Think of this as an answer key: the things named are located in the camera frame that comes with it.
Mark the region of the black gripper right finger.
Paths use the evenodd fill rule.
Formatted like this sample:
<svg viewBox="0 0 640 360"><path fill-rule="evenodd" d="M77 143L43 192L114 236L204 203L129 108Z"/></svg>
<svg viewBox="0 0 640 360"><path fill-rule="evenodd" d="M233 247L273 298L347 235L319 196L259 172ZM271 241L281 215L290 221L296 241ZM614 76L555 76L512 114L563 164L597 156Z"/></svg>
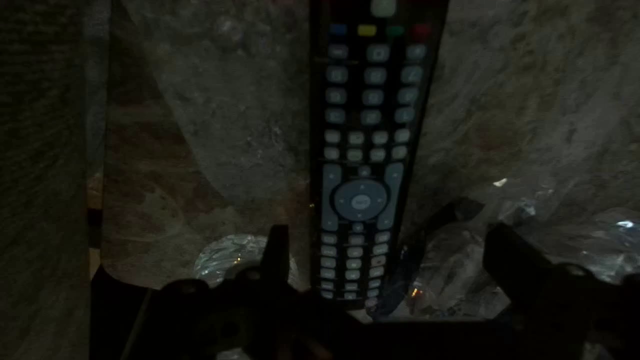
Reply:
<svg viewBox="0 0 640 360"><path fill-rule="evenodd" d="M482 262L506 295L530 295L552 269L539 248L505 222L489 231Z"/></svg>

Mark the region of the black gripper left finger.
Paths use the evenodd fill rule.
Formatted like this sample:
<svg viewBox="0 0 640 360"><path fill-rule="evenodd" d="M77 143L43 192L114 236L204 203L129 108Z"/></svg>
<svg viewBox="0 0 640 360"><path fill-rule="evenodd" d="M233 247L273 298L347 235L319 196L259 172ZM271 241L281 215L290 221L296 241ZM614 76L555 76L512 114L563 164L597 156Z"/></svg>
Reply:
<svg viewBox="0 0 640 360"><path fill-rule="evenodd" d="M277 225L269 232L266 248L261 261L261 283L277 293L290 289L290 235L287 225Z"/></svg>

